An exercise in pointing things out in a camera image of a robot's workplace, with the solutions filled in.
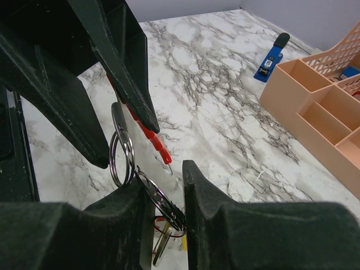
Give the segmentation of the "yellow key tag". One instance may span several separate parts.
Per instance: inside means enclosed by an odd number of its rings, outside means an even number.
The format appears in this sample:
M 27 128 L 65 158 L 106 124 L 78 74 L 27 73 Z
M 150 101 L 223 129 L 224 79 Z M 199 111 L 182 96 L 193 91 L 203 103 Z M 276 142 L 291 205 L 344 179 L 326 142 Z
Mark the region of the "yellow key tag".
M 187 251 L 188 247 L 187 247 L 187 236 L 184 235 L 181 237 L 181 245 L 182 245 L 182 249 L 183 251 Z

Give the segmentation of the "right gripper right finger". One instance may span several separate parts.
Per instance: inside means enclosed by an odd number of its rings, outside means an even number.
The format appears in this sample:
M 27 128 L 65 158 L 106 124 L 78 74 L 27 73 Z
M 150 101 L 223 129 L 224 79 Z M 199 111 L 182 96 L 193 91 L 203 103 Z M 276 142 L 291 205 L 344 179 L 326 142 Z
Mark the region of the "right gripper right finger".
M 359 224 L 334 202 L 241 203 L 182 164 L 189 269 L 358 269 Z

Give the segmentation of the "metal key holder red handle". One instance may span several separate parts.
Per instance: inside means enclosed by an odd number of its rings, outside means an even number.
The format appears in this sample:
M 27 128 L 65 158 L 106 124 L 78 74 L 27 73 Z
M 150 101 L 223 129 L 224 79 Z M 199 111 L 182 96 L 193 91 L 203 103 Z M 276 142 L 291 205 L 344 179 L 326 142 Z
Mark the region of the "metal key holder red handle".
M 172 157 L 172 170 L 174 174 L 171 175 L 170 168 L 164 164 L 160 153 L 154 149 L 152 142 L 150 142 L 144 135 L 140 126 L 133 120 L 132 114 L 129 112 L 126 104 L 117 97 L 116 94 L 112 96 L 115 102 L 120 103 L 120 108 L 124 114 L 124 120 L 128 128 L 128 133 L 134 144 L 134 153 L 136 155 L 136 163 L 160 186 L 165 194 L 178 206 L 181 210 L 185 209 L 185 199 L 183 194 L 181 164 L 182 160 L 187 157 L 185 153 L 186 147 L 182 146 L 183 139 L 176 138 L 179 133 L 174 131 L 178 125 L 174 122 L 179 117 L 171 109 L 176 109 L 178 105 L 175 103 L 175 98 L 170 96 L 166 98 L 165 94 L 155 92 L 155 103 L 158 105 L 161 101 L 165 101 L 165 105 L 160 105 L 157 110 L 160 113 L 160 125 L 165 128 L 165 131 L 158 134 L 158 137 L 167 145 L 170 156 Z

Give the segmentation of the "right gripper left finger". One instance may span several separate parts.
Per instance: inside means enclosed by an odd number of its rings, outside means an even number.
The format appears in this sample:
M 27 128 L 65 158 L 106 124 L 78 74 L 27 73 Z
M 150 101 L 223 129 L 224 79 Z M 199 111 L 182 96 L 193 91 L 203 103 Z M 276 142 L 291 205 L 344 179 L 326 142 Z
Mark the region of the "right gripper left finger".
M 79 210 L 1 204 L 2 269 L 150 269 L 154 206 L 136 181 Z

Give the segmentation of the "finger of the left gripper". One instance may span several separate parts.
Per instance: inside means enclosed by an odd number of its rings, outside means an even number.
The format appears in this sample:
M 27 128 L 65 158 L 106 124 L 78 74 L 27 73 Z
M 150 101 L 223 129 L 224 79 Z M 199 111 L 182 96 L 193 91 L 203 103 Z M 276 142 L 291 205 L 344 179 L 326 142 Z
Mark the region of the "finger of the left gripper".
M 147 37 L 126 1 L 69 1 L 91 48 L 140 122 L 159 133 L 149 92 Z
M 91 164 L 108 167 L 108 142 L 82 82 L 4 25 L 1 85 L 33 104 Z

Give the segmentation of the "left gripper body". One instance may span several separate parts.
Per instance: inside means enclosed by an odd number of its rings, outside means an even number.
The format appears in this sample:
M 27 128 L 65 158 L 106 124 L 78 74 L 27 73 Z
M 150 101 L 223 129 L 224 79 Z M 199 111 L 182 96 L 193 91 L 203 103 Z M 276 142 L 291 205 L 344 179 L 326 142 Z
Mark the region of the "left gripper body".
M 50 81 L 76 78 L 96 63 L 88 34 L 67 1 L 1 1 L 1 25 L 40 46 Z

